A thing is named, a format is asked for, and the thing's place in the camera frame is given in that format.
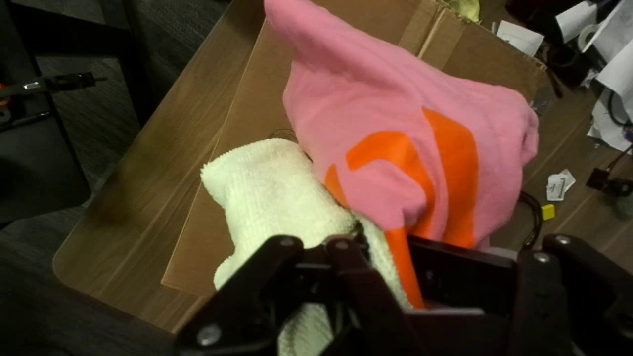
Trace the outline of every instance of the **fabric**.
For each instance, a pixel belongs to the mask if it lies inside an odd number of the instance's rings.
[[[311,161],[297,143],[272,139],[230,151],[202,169],[202,185],[226,210],[236,246],[216,272],[220,289],[272,236],[289,234],[315,248],[335,234],[351,234],[357,218],[319,185]],[[412,309],[382,232],[363,220],[371,260],[404,309]],[[333,339],[327,313],[307,305],[280,335],[280,355],[319,355]]]
[[[458,80],[309,0],[266,0],[293,50],[285,111],[317,179],[374,222],[424,307],[406,236],[479,248],[513,214],[537,115],[507,88]]]

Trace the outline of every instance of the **cardboard box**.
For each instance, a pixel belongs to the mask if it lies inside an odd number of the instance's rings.
[[[543,64],[523,56],[489,30],[462,20],[434,0],[321,0],[353,26],[398,44],[446,74],[507,86],[533,100],[549,84]],[[210,161],[270,137],[293,137],[282,94],[289,52],[262,28]],[[163,286],[210,297],[212,276],[232,254],[224,212],[202,187],[194,197]]]

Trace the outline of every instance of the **pink towel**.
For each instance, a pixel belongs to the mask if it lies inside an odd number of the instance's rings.
[[[479,248],[513,214],[539,119],[507,88],[458,80],[311,0],[266,0],[293,48],[285,109],[319,181],[386,232],[424,307],[408,236]]]

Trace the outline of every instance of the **white towel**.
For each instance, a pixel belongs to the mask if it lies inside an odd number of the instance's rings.
[[[317,183],[311,161],[299,145],[272,139],[236,149],[206,165],[202,183],[226,210],[236,246],[236,254],[216,272],[216,289],[272,236],[297,236],[309,250],[321,246],[329,236],[351,234],[361,220],[374,268],[400,305],[410,309],[382,232],[333,200]],[[280,355],[319,355],[331,339],[325,309],[307,305],[280,335]]]

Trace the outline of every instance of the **floor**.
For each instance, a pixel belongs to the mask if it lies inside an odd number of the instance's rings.
[[[14,3],[105,22],[100,0]],[[155,74],[153,88],[165,96],[224,13],[226,3],[139,0],[129,5],[133,5],[133,24],[139,26],[147,46],[147,66]],[[38,64],[46,76],[94,72],[107,78],[98,88],[54,98],[92,191],[98,193],[141,129],[119,66],[111,58],[38,58]],[[167,335],[94,305],[56,284],[52,256],[82,218],[84,206],[14,222],[0,230],[5,309],[0,356],[48,355],[38,343],[60,347],[50,355],[171,355]]]

